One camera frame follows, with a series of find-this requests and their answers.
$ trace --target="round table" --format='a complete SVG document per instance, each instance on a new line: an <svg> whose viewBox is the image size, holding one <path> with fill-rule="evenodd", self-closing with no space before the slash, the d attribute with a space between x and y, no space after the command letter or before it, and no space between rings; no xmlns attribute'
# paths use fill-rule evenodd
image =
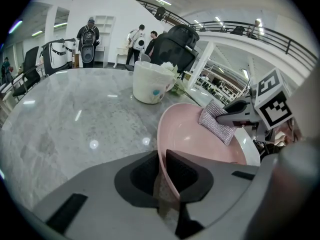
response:
<svg viewBox="0 0 320 240"><path fill-rule="evenodd" d="M156 150L160 117L175 103L194 104L170 92L158 104L144 104L133 96L133 72L125 70L51 75L23 97L2 127L0 169L8 190L32 209L89 167ZM243 134L239 138L242 147ZM242 148L247 162L249 142Z"/></svg>

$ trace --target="blue flower decoration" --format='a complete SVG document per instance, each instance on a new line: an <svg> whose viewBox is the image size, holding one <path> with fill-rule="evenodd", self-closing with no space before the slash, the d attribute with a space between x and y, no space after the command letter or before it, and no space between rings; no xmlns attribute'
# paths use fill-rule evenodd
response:
<svg viewBox="0 0 320 240"><path fill-rule="evenodd" d="M154 96L158 95L159 93L160 93L159 90L154 90L154 91L153 91L153 95L154 95Z"/></svg>

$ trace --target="cup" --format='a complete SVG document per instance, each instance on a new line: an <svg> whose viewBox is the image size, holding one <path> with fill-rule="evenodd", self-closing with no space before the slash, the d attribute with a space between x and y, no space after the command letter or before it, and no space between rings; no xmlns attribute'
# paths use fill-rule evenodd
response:
<svg viewBox="0 0 320 240"><path fill-rule="evenodd" d="M133 95L143 103L160 102L175 83L175 74L162 66L146 61L134 64Z"/></svg>

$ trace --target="striped cloth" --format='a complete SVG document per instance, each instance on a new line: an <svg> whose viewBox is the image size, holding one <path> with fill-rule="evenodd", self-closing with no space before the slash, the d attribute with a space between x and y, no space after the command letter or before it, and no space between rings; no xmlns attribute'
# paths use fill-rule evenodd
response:
<svg viewBox="0 0 320 240"><path fill-rule="evenodd" d="M218 123L216 117L223 114L227 114L227 111L219 107L212 99L202 111L198 123L214 133L214 135L228 146L235 135L237 128Z"/></svg>

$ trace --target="pink plate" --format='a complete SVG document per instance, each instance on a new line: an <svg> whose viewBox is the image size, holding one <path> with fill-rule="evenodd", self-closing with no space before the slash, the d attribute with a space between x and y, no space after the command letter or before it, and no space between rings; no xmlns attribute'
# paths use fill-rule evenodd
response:
<svg viewBox="0 0 320 240"><path fill-rule="evenodd" d="M189 103L170 106L161 116L157 130L160 166L176 198L180 195L166 172L166 150L180 151L206 159L246 165L236 137L226 146L216 135L198 123L203 108Z"/></svg>

